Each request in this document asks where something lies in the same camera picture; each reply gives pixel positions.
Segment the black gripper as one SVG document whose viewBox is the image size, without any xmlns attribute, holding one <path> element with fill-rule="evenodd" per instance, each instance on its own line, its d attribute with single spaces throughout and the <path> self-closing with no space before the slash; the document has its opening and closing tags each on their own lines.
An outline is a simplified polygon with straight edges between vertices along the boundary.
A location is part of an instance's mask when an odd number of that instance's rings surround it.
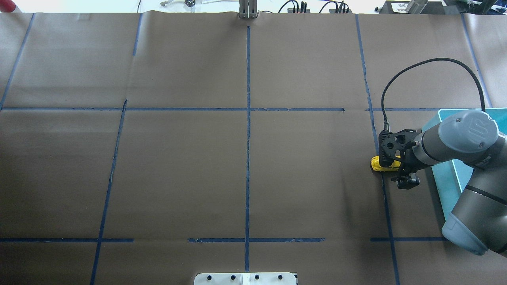
<svg viewBox="0 0 507 285">
<path fill-rule="evenodd" d="M 415 142 L 410 142 L 400 151 L 401 164 L 398 176 L 391 179 L 398 189 L 409 190 L 420 185 L 420 179 L 416 172 L 426 168 L 426 164 L 417 159 L 413 152 L 415 146 Z"/>
</svg>

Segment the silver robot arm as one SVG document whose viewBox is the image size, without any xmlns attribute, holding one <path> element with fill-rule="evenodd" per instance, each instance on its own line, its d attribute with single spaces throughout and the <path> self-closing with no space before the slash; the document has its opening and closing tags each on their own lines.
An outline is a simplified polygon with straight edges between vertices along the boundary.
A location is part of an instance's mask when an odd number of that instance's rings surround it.
<svg viewBox="0 0 507 285">
<path fill-rule="evenodd" d="M 417 171 L 458 160 L 471 174 L 445 216 L 444 238 L 475 254 L 506 256 L 506 135 L 486 112 L 455 112 L 422 130 L 388 135 L 381 149 L 400 168 L 393 181 L 400 189 L 418 186 Z"/>
</svg>

